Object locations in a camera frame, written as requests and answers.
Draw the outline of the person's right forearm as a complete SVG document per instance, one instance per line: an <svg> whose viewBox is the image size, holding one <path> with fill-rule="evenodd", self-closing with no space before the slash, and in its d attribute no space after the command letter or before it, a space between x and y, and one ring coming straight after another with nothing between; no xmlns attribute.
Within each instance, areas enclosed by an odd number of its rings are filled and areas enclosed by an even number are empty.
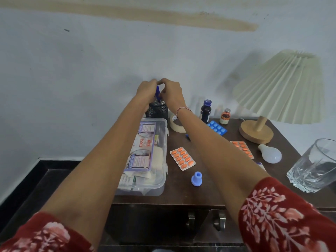
<svg viewBox="0 0 336 252"><path fill-rule="evenodd" d="M270 175L187 108L180 109L177 117L208 168L228 212L238 224L244 201L256 184Z"/></svg>

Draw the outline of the red floral left sleeve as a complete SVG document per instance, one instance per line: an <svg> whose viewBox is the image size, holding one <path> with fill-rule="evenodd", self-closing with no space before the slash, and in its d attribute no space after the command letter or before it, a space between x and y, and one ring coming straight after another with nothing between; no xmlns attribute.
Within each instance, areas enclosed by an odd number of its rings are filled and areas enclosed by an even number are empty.
<svg viewBox="0 0 336 252"><path fill-rule="evenodd" d="M0 245L0 252L96 252L92 244L54 216L35 213L15 235Z"/></svg>

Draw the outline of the clear drinking glass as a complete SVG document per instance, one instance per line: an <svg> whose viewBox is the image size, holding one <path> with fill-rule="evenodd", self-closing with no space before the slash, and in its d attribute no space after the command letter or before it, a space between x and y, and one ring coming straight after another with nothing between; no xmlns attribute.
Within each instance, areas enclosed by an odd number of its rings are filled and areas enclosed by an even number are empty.
<svg viewBox="0 0 336 252"><path fill-rule="evenodd" d="M336 140L317 139L287 172L290 183L316 193L336 182Z"/></svg>

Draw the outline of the blue pill blister pack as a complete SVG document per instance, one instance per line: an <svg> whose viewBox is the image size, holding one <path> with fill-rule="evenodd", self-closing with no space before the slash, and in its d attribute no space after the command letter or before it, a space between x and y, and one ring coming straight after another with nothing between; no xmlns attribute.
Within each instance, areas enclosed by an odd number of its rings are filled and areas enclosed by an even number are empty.
<svg viewBox="0 0 336 252"><path fill-rule="evenodd" d="M227 129L222 127L218 122L214 120L208 122L207 126L210 127L213 131L215 131L220 136L223 136L224 134L227 133Z"/></svg>

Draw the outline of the person's left forearm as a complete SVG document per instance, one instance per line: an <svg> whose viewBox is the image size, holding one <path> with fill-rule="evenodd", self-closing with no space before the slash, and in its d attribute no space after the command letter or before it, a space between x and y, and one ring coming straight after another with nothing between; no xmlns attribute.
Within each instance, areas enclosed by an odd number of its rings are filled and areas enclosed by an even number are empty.
<svg viewBox="0 0 336 252"><path fill-rule="evenodd" d="M142 116L153 96L137 94L42 207L97 248Z"/></svg>

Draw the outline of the person's right hand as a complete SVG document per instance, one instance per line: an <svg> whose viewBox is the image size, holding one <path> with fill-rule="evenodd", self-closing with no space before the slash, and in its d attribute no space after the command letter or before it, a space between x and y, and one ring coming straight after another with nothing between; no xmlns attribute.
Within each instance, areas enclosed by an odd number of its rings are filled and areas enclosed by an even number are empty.
<svg viewBox="0 0 336 252"><path fill-rule="evenodd" d="M176 114L180 109L186 109L186 103L183 97L183 91L179 82L173 81L173 94L172 95L160 95L163 101L166 103L168 109Z"/></svg>

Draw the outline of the dark wooden cabinet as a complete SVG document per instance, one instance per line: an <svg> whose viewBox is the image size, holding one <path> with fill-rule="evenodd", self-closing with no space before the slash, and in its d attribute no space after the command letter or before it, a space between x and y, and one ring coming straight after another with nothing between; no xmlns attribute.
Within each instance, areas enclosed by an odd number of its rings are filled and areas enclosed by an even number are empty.
<svg viewBox="0 0 336 252"><path fill-rule="evenodd" d="M160 196L116 196L106 222L101 247L115 245L172 246L243 246L238 226L229 216L223 199L194 144L184 134L169 128L167 151L185 147L196 161L186 171L178 168L167 153L168 174ZM191 183L195 172L202 173L202 185ZM188 211L195 212L195 227L188 230ZM213 226L213 211L225 210L222 232Z"/></svg>

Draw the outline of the white light bulb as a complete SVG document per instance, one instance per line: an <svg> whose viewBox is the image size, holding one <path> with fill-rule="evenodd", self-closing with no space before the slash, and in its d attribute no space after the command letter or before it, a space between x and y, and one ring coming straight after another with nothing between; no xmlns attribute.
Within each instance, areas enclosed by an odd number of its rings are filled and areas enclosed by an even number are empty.
<svg viewBox="0 0 336 252"><path fill-rule="evenodd" d="M260 144L258 149L262 153L263 159L270 164L279 163L282 159L282 153L277 148Z"/></svg>

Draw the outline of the red floral sleeve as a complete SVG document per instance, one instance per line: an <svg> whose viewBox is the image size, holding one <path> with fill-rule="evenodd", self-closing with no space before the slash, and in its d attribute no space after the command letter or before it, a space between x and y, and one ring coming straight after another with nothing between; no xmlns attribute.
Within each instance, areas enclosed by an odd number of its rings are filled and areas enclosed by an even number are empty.
<svg viewBox="0 0 336 252"><path fill-rule="evenodd" d="M238 224L249 252L336 252L336 224L272 177L245 199Z"/></svg>
<svg viewBox="0 0 336 252"><path fill-rule="evenodd" d="M35 213L15 235L0 245L0 252L96 252L92 244L54 216Z"/></svg>

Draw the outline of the black mesh pen holder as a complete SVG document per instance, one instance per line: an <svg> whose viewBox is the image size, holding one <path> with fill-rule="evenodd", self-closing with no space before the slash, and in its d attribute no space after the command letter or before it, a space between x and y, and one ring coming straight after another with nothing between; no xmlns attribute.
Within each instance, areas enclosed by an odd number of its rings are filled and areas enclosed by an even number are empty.
<svg viewBox="0 0 336 252"><path fill-rule="evenodd" d="M168 108L164 101L158 101L156 98L149 104L149 108L145 112L146 118L164 118L168 120Z"/></svg>

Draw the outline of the small blue plastic cap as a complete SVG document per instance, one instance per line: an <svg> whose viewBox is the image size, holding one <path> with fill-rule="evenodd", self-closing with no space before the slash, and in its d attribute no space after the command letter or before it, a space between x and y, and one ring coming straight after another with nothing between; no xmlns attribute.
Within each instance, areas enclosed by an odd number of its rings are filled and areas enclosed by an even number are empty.
<svg viewBox="0 0 336 252"><path fill-rule="evenodd" d="M194 175L191 178L191 183L196 186L199 187L202 185L203 179L202 179L202 173L197 171L194 173Z"/></svg>

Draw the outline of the orange pill blister pack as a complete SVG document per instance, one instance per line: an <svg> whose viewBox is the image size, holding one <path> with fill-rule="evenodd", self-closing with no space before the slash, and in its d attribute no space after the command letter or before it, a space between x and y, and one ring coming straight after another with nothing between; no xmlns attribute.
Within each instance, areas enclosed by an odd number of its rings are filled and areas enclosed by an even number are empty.
<svg viewBox="0 0 336 252"><path fill-rule="evenodd" d="M184 147L179 147L169 152L178 167L185 171L196 165L195 160Z"/></svg>
<svg viewBox="0 0 336 252"><path fill-rule="evenodd" d="M232 143L236 148L238 148L239 150L244 152L245 155L247 155L250 159L254 159L254 156L253 156L251 150L249 149L249 147L247 146L245 141L243 141L243 140L230 141L230 143Z"/></svg>

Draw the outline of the roll of masking tape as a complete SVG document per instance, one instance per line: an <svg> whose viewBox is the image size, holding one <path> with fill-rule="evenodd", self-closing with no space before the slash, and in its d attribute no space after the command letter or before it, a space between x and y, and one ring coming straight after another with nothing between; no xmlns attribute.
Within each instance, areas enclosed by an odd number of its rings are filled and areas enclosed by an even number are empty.
<svg viewBox="0 0 336 252"><path fill-rule="evenodd" d="M172 115L169 118L169 124L170 124L170 128L173 131L178 132L178 133L186 133L186 130L184 129L184 127L182 126L181 122L179 121L176 115Z"/></svg>

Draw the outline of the red floral right sleeve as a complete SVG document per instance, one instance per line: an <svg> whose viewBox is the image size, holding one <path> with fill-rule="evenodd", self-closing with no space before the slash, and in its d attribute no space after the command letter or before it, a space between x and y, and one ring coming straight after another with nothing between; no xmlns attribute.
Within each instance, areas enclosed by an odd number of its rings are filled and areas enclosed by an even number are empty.
<svg viewBox="0 0 336 252"><path fill-rule="evenodd" d="M336 224L272 177L245 199L238 224L249 252L336 252Z"/></svg>

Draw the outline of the clear plastic first aid box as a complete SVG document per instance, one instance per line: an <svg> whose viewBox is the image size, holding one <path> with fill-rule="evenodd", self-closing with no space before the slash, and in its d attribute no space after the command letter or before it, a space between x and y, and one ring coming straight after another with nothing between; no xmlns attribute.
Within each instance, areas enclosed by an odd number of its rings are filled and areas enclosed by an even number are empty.
<svg viewBox="0 0 336 252"><path fill-rule="evenodd" d="M142 118L115 195L160 196L168 174L168 123Z"/></svg>

